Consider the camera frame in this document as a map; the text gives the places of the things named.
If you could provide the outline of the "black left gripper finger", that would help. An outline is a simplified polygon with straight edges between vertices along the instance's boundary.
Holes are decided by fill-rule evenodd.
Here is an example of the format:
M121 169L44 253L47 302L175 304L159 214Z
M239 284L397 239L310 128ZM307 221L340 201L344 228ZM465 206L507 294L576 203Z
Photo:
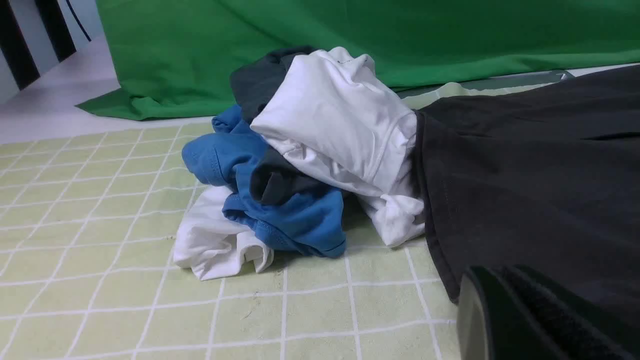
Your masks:
M637 360L639 330L528 266L472 266L456 321L463 360Z

